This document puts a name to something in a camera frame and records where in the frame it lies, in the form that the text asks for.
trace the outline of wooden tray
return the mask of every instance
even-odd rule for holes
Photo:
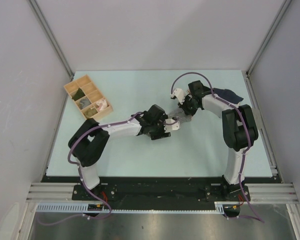
[[[110,102],[102,94],[99,88],[97,88],[94,82],[91,81],[88,75],[80,77],[77,80],[64,85],[64,89],[68,93],[70,98],[73,98],[79,89],[83,91],[84,96],[80,97],[79,99],[72,100],[85,119],[93,118],[94,120],[98,121],[113,112],[113,108]],[[98,111],[97,109],[99,108],[99,106],[97,105],[97,101],[101,99],[106,100],[108,107],[101,111]]]

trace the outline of dark blue cloth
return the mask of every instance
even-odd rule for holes
[[[243,100],[242,97],[238,96],[237,94],[235,94],[233,91],[231,91],[229,89],[214,88],[213,92],[215,94],[218,94],[218,96],[220,98],[222,98],[232,104],[238,104]]]

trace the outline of white wall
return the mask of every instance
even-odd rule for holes
[[[38,179],[69,82],[26,0],[0,0],[0,221]]]
[[[73,70],[246,70],[284,0],[38,0]]]
[[[300,0],[292,3],[251,78],[280,170],[300,200]]]

